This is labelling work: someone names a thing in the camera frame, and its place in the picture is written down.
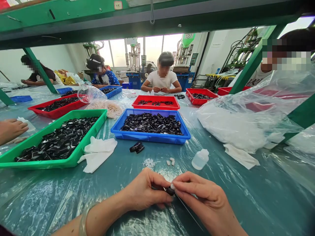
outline silver bangle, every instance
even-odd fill
[[[81,217],[81,221],[80,221],[80,226],[79,226],[79,236],[87,236],[86,234],[86,218],[88,216],[89,211],[95,206],[97,205],[99,202],[94,202],[92,204],[90,204],[87,208],[85,208],[82,217]]]

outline table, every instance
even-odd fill
[[[27,110],[29,106],[58,97],[46,92],[44,86],[42,89],[36,88],[36,92],[25,89],[23,93],[32,94],[34,100],[0,108],[0,120],[19,115],[30,120],[37,130],[48,125],[51,119]],[[135,98],[127,98],[131,92],[146,94],[123,89],[111,100],[117,101],[123,109],[132,108]],[[282,168],[282,158],[292,157],[259,150],[253,156],[261,166],[247,170],[228,156],[222,143],[201,126],[196,118],[198,106],[192,105],[187,98],[178,102],[179,112],[191,133],[191,139],[184,145],[144,142],[145,149],[135,154],[129,152],[135,141],[118,139],[113,154],[93,174],[83,172],[85,162],[66,169],[0,170],[0,223],[15,235],[50,235],[80,215],[90,203],[108,198],[126,187],[143,169],[143,161],[152,158],[157,161],[154,171],[168,181],[191,171],[220,185],[249,235],[310,235],[314,195]],[[108,118],[96,138],[113,138],[110,128],[114,123],[115,120]],[[2,146],[0,152],[10,148]],[[209,161],[197,171],[191,160],[203,148],[210,153]],[[174,167],[166,164],[170,157],[175,158]],[[305,166],[297,160],[290,161]],[[175,201],[165,210],[153,206],[142,212],[129,212],[117,220],[107,234],[196,235],[197,229],[193,227],[191,216]]]

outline plastic bottle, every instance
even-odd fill
[[[19,116],[17,120],[22,121],[23,123],[27,123],[27,126],[29,129],[26,132],[31,132],[35,130],[35,126],[31,122],[29,122],[29,120],[25,120],[23,117],[19,117]]]
[[[201,170],[209,161],[208,155],[209,152],[207,149],[202,149],[201,151],[198,151],[191,161],[191,164],[195,169]]]

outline green metal beam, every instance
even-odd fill
[[[9,98],[8,95],[1,89],[0,89],[0,100],[7,106],[14,104],[14,101],[12,101],[11,98]]]
[[[288,114],[288,118],[303,129],[310,127],[312,124],[315,124],[315,94],[310,96],[305,102],[299,105],[294,111]],[[282,143],[288,141],[290,138],[294,137],[298,133],[287,133],[284,135],[285,139]]]
[[[253,75],[257,67],[260,65],[263,59],[263,41],[264,39],[276,39],[282,30],[285,28],[285,24],[276,25],[276,26],[269,26],[267,32],[263,36],[262,40],[259,42],[257,48],[253,52],[252,56],[248,60],[248,63],[245,65],[242,73],[238,77],[237,81],[235,82],[234,86],[232,87],[229,94],[236,94],[241,92],[244,86],[249,81],[250,77]]]
[[[57,93],[57,90],[55,89],[55,87],[53,86],[53,84],[50,82],[46,72],[44,71],[44,69],[42,68],[42,66],[40,65],[39,60],[37,60],[37,58],[35,57],[34,53],[32,52],[32,50],[30,48],[23,48],[24,52],[26,53],[26,55],[32,60],[32,62],[34,63],[34,66],[37,68],[38,73],[40,75],[40,77],[43,79],[43,81],[45,82],[45,84],[47,85],[47,87],[49,88],[50,92],[52,93]]]

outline white t-shirt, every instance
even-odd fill
[[[147,81],[150,82],[150,84],[152,84],[152,87],[158,87],[158,88],[163,88],[166,87],[168,89],[171,88],[171,85],[177,81],[177,76],[175,74],[175,72],[169,71],[167,76],[165,76],[165,78],[161,78],[158,75],[158,71],[153,71],[149,74]]]
[[[233,81],[229,84],[229,87],[233,87],[233,85],[235,84],[235,82],[237,81],[241,73],[242,71],[236,75]],[[272,71],[269,71],[267,73],[262,72],[261,65],[259,64],[259,66],[257,67],[257,69],[255,70],[253,75],[250,77],[249,81],[247,82],[245,86],[253,87],[254,85],[258,84],[260,81],[262,81],[264,78],[266,78],[268,75],[270,75],[271,73]]]

